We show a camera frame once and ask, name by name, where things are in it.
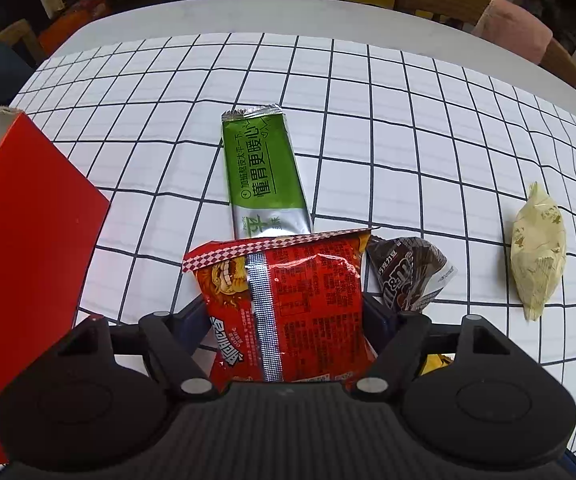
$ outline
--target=wooden chair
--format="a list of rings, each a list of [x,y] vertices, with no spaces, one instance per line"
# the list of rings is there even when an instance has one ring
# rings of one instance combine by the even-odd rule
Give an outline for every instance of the wooden chair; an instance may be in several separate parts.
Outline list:
[[[395,0],[394,9],[414,14],[416,10],[433,13],[433,21],[447,16],[462,23],[477,25],[491,0]],[[576,64],[568,51],[554,38],[540,66],[576,89]]]
[[[0,41],[7,44],[10,48],[19,41],[23,41],[37,66],[46,60],[46,53],[27,20],[19,20],[2,30],[0,32]]]

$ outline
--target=checkered tablecloth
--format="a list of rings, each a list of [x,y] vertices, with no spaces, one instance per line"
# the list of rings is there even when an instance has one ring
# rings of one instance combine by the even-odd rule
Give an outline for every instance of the checkered tablecloth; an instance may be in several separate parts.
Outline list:
[[[111,201],[78,320],[134,323],[198,293],[183,254],[232,238],[220,117],[279,103],[316,231],[422,236],[459,275],[424,311],[481,314],[576,402],[576,117],[478,72],[365,44],[202,34],[53,57],[15,98]],[[568,235],[562,286],[524,321],[510,276],[511,225],[539,181]],[[369,269],[364,287],[377,293]],[[214,340],[195,358],[209,367]],[[576,430],[570,441],[576,452]]]

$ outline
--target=pale yellow wrapped candy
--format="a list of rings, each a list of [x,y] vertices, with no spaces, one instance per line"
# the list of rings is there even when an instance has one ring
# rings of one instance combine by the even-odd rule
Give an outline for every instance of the pale yellow wrapped candy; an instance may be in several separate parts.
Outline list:
[[[561,282],[566,264],[566,230],[561,211],[539,183],[513,225],[510,267],[527,320],[537,321]]]

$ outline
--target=brown m&m's package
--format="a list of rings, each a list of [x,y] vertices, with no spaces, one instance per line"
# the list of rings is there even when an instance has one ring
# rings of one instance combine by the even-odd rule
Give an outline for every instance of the brown m&m's package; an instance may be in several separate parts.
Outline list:
[[[423,238],[371,236],[366,250],[382,286],[383,302],[394,312],[420,312],[457,273],[442,252]]]
[[[210,379],[352,381],[373,361],[362,328],[368,231],[209,242],[184,258],[219,353]]]

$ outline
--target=green snack package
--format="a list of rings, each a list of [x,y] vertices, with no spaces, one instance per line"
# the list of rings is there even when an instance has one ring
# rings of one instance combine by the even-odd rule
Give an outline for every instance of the green snack package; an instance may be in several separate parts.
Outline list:
[[[278,105],[222,115],[235,238],[310,234],[286,116]]]

